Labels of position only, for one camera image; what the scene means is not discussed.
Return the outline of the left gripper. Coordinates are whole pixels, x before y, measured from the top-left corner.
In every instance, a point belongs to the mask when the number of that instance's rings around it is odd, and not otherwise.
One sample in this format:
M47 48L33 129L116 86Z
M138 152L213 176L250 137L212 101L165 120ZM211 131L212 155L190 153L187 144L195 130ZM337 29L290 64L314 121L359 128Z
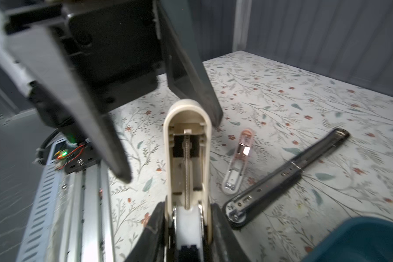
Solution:
M154 91L162 59L169 89L221 124L188 1L4 1L4 17L9 52L124 183L131 167L106 113Z

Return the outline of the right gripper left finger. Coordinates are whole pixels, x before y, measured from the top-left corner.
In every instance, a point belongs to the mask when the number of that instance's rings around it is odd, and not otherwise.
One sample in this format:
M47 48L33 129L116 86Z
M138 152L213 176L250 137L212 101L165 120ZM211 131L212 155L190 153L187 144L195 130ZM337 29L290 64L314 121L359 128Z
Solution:
M156 205L138 242L125 262L163 262L165 250L165 202Z

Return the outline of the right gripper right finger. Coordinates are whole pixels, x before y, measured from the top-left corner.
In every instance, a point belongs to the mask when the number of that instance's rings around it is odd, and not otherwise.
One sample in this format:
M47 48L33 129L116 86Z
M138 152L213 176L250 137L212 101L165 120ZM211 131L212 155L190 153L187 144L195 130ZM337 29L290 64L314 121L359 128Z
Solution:
M211 204L212 241L209 245L210 262L249 262L222 209Z

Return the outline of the black stapler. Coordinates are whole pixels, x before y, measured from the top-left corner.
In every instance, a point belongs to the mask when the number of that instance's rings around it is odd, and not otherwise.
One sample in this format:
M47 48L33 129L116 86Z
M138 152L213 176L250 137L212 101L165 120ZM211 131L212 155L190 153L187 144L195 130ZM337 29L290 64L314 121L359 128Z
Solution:
M257 183L232 197L223 205L223 213L233 230L249 224L272 202L297 183L303 171L321 157L337 150L350 133L336 128L322 140L302 151Z

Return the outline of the pink mini stapler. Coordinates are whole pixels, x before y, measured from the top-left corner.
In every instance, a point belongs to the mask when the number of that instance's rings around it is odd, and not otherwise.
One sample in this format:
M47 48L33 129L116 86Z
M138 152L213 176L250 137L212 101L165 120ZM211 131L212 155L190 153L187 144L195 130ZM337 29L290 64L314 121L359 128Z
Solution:
M255 132L250 128L243 130L240 134L238 145L234 150L222 182L222 191L226 195L234 195L240 189L252 151L254 137Z

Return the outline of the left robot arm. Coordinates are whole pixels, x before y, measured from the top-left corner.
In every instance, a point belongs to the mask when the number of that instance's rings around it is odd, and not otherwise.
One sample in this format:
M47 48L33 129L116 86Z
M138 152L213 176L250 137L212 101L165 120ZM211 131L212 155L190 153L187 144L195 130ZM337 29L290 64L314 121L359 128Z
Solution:
M72 143L89 139L130 182L109 112L157 88L223 111L198 54L187 1L0 1L0 69L43 122Z

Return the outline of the teal plastic tray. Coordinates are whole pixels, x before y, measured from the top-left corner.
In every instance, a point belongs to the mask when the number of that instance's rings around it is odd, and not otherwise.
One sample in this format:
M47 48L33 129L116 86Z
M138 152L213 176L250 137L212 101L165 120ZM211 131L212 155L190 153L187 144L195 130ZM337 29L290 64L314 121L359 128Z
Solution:
M304 262L393 262L393 222L373 217L344 221Z

